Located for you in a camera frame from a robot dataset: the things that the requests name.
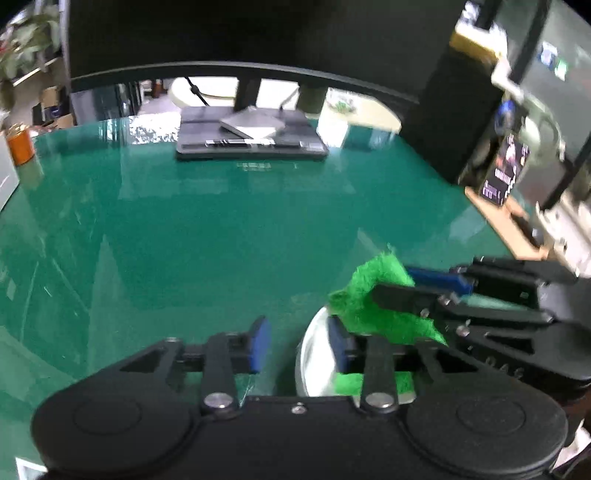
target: monitor stand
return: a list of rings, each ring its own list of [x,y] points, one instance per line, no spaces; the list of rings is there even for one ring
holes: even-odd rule
[[[222,128],[220,120],[235,112],[256,105],[261,79],[240,78],[236,90],[234,107],[225,106],[197,106],[185,107],[181,111],[181,124],[178,129],[177,154],[178,160],[207,160],[207,159],[310,159],[322,160],[329,151],[310,125],[305,114],[299,110],[282,110],[261,108],[261,112],[273,116],[285,123],[285,129],[279,132],[273,140],[278,145],[207,145],[211,140],[240,140],[241,138]]]

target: orange can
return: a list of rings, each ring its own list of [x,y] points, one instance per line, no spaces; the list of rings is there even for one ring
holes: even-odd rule
[[[26,125],[16,124],[7,131],[6,138],[12,154],[12,161],[16,166],[27,163],[35,155],[33,142]]]

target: green fuzzy cloth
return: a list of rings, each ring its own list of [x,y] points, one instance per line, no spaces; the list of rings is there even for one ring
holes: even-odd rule
[[[445,343],[441,333],[429,319],[410,313],[382,310],[371,299],[369,293],[376,283],[386,282],[414,286],[398,258],[383,253],[355,270],[349,285],[329,296],[331,314],[340,317],[352,333],[379,333],[391,343],[413,344],[420,337],[429,337]],[[362,374],[337,375],[335,390],[339,395],[359,395],[363,383]],[[396,372],[398,393],[413,390],[413,379],[409,372]]]

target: bolt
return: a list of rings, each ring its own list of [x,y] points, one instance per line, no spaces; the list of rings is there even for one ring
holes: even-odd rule
[[[306,409],[306,407],[304,406],[304,404],[302,402],[298,402],[296,403],[292,408],[291,408],[291,412],[294,415],[303,415],[304,413],[306,413],[308,410]]]
[[[465,325],[460,325],[458,328],[456,328],[456,333],[460,337],[467,337],[470,335],[470,329]]]
[[[232,405],[233,401],[234,399],[230,395],[223,392],[210,393],[207,397],[205,397],[205,400],[203,400],[205,405],[207,405],[209,408],[215,408],[216,410],[228,408],[230,405]]]
[[[365,397],[365,401],[373,408],[390,408],[394,405],[394,397],[383,392],[370,393]]]

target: computer monitor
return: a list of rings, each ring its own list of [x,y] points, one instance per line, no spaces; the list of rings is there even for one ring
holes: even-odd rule
[[[414,103],[465,0],[71,0],[72,91],[182,76],[266,77]]]

